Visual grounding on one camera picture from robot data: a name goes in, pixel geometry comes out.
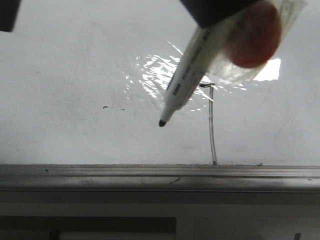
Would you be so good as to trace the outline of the black gripper finger marker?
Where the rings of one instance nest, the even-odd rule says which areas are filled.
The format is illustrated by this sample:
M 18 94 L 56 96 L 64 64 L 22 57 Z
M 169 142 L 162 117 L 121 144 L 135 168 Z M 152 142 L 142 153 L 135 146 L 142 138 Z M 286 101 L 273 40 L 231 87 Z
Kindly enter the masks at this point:
M 248 6 L 256 0 L 180 0 L 181 4 L 201 28 L 210 27 Z

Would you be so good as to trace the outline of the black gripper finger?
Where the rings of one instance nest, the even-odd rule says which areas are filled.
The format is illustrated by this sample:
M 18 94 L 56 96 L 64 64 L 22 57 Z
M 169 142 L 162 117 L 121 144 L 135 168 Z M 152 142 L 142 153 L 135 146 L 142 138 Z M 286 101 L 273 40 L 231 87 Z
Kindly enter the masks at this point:
M 21 0 L 0 0 L 0 31 L 12 32 L 18 17 Z

